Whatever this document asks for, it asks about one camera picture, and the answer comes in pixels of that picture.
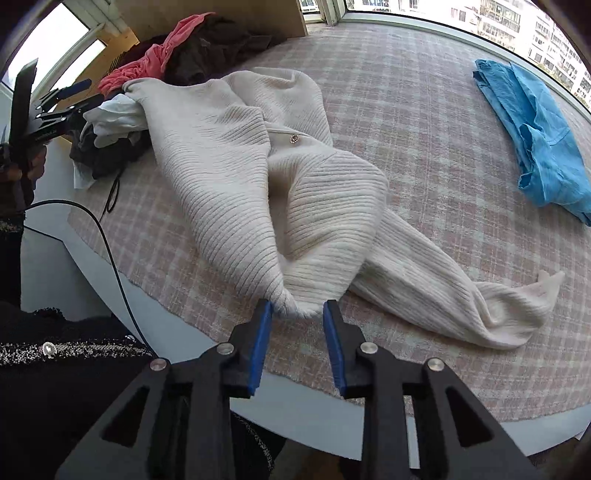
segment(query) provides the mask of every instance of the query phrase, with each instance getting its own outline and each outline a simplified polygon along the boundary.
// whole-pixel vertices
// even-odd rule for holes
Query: blue cloth
[[[474,78],[513,139],[518,187],[538,207],[557,203],[591,226],[591,184],[548,87],[514,63],[477,60]]]

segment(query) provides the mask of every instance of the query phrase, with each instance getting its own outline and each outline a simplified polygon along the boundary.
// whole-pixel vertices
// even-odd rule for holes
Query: red cloth
[[[162,78],[166,63],[173,50],[187,40],[195,27],[203,22],[205,16],[210,13],[213,12],[191,15],[181,20],[174,27],[174,30],[168,34],[162,45],[152,45],[139,60],[123,65],[103,78],[98,86],[99,92],[106,96],[110,91],[120,88],[128,80],[146,77]]]

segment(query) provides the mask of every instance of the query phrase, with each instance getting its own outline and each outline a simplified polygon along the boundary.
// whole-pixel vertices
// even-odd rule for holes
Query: pink plaid tablecloth
[[[454,258],[473,280],[529,284],[539,269],[563,270],[552,319],[523,347],[494,351],[444,338],[380,311],[353,294],[345,318],[399,358],[444,359],[501,421],[530,419],[591,401],[591,230],[558,206],[537,209],[517,189],[509,136],[472,79],[488,53],[406,28],[341,24],[316,28],[246,65],[301,70],[320,86],[335,146],[389,178],[389,206]],[[591,161],[591,125],[555,95]],[[110,180],[79,194],[100,213]],[[105,256],[96,226],[70,223]],[[151,154],[121,179],[102,221],[118,269],[172,313],[224,340],[252,305],[237,299],[198,257]],[[276,321],[269,372],[334,393],[322,326]]]

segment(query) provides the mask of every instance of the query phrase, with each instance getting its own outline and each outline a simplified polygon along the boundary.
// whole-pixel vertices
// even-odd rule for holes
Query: white cloth
[[[92,169],[77,161],[72,161],[72,163],[74,164],[74,188],[77,190],[87,190],[92,187],[94,182],[96,182],[92,176]]]
[[[415,325],[493,348],[522,345],[551,314],[562,272],[520,288],[474,283],[388,210],[385,176],[332,146],[322,94],[303,73],[124,89],[145,111],[199,254],[238,295],[320,317],[350,288]]]
[[[82,131],[92,124],[96,134],[95,147],[103,148],[112,145],[120,138],[127,138],[130,132],[148,129],[142,106],[122,93],[106,100],[98,107],[83,114],[86,125]]]

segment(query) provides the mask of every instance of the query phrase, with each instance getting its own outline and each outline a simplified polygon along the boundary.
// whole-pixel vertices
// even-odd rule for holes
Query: metal screw
[[[230,355],[234,351],[234,346],[231,343],[220,343],[216,350],[220,355]]]
[[[433,370],[434,372],[440,372],[445,368],[445,363],[440,358],[430,358],[427,361],[427,366],[429,370]]]
[[[150,368],[155,372],[160,372],[166,368],[168,362],[164,358],[155,358],[150,362]]]
[[[363,342],[360,348],[363,353],[367,353],[368,355],[373,355],[378,351],[378,346],[373,342]]]

